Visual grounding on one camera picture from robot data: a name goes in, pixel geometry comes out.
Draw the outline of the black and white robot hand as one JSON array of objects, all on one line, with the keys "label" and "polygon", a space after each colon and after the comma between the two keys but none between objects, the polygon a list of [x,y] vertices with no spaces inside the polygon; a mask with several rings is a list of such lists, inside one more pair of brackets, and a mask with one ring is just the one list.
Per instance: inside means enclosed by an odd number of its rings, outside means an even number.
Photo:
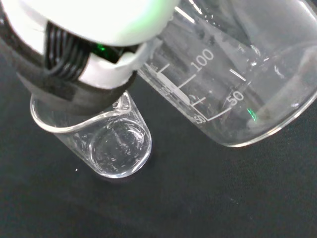
[{"label": "black and white robot hand", "polygon": [[3,0],[0,52],[47,106],[98,114],[133,84],[177,6],[177,0]]}]

